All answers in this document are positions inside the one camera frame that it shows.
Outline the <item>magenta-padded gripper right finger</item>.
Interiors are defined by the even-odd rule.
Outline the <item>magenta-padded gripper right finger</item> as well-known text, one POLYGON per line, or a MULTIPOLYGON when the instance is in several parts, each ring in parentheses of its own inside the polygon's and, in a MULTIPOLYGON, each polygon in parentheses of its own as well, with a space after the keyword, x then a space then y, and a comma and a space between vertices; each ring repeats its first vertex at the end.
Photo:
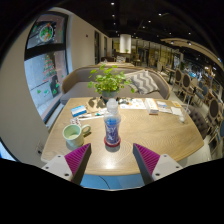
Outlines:
POLYGON ((159 155, 137 143, 133 144, 133 154, 145 185, 182 169, 168 154, 159 155))

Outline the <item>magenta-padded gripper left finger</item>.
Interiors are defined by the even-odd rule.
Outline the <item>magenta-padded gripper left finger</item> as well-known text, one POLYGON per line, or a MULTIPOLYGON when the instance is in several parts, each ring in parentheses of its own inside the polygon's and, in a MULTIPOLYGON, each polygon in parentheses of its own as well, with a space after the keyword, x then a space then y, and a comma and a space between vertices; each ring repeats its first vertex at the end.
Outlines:
POLYGON ((91 144, 88 143, 65 156, 56 155, 42 169, 79 185, 82 181, 90 155, 91 144))

